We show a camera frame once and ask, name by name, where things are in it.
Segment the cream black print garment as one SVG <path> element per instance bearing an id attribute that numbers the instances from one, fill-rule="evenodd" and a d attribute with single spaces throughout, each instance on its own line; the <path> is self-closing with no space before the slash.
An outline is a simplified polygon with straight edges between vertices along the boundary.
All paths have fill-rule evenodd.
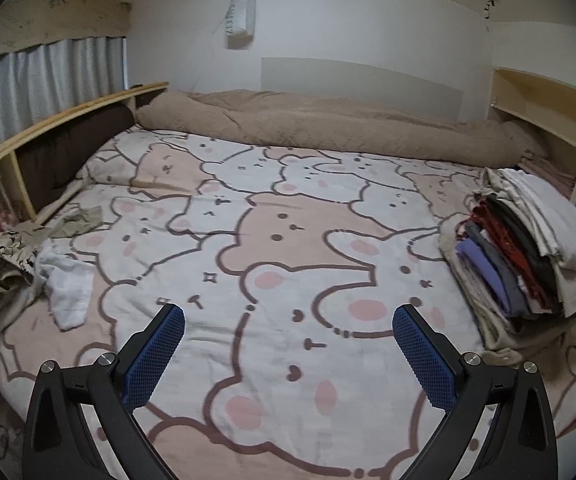
<path id="1" fill-rule="evenodd" d="M 94 207 L 74 211 L 54 226 L 28 221 L 0 235 L 0 333 L 36 299 L 46 296 L 34 273 L 42 244 L 50 240 L 64 252 L 59 240 L 88 234 L 101 225 L 102 210 Z"/>

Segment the stack of folded clothes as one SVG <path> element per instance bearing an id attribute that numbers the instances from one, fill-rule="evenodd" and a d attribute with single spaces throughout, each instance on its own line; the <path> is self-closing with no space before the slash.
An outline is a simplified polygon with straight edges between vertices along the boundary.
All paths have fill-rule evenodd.
<path id="1" fill-rule="evenodd" d="M 576 207 L 567 198 L 522 170 L 488 168 L 469 211 L 438 241 L 490 356 L 576 362 Z"/>

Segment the white crumpled garment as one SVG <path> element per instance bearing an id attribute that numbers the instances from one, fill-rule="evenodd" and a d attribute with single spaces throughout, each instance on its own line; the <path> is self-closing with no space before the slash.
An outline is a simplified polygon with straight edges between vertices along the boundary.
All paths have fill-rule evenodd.
<path id="1" fill-rule="evenodd" d="M 92 298 L 94 266 L 66 255 L 46 240 L 36 256 L 34 273 L 59 330 L 67 332 L 82 326 Z"/>

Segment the wooden headboard shelf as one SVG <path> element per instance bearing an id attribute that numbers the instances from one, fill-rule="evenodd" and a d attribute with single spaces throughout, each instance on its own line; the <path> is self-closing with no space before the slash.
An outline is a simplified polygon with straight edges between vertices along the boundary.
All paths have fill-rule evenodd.
<path id="1" fill-rule="evenodd" d="M 24 129 L 0 144 L 0 207 L 17 220 L 43 223 L 48 206 L 94 155 L 117 133 L 136 124 L 136 108 L 169 84 L 166 81 L 99 96 Z"/>

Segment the bear pattern bed blanket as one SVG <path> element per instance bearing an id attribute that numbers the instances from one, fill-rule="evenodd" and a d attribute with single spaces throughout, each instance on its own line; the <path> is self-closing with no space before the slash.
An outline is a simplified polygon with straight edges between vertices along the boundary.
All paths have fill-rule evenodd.
<path id="1" fill-rule="evenodd" d="M 177 476 L 403 474 L 442 412 L 392 315 L 411 304 L 458 349 L 483 350 L 438 244 L 482 169 L 133 127 L 81 176 L 69 209 L 104 220 L 58 246 L 93 267 L 86 321 L 59 330 L 38 300 L 0 335 L 0 392 L 17 413 L 45 360 L 88 364 L 173 302 L 186 334 L 136 417 Z"/>

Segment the wooden wardrobe shelf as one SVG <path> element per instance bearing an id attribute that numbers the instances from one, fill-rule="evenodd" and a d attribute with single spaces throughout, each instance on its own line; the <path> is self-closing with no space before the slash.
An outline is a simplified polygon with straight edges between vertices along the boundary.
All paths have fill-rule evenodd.
<path id="1" fill-rule="evenodd" d="M 539 144 L 519 166 L 576 201 L 576 87 L 521 70 L 494 70 L 490 112 Z"/>

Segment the beige rolled duvet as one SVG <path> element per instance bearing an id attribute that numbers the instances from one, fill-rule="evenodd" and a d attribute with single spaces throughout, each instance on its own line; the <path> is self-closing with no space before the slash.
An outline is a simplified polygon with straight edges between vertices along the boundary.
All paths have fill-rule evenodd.
<path id="1" fill-rule="evenodd" d="M 545 158 L 540 135 L 519 120 L 439 122 L 395 108 L 285 92 L 166 91 L 138 107 L 147 129 L 245 144 L 369 153 L 502 168 Z"/>

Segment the white hanging wall bag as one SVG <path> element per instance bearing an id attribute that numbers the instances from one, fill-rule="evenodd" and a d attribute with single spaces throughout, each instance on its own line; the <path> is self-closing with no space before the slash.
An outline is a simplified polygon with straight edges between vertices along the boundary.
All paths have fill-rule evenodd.
<path id="1" fill-rule="evenodd" d="M 256 24 L 256 0 L 230 0 L 225 15 L 228 49 L 241 49 L 253 40 Z"/>

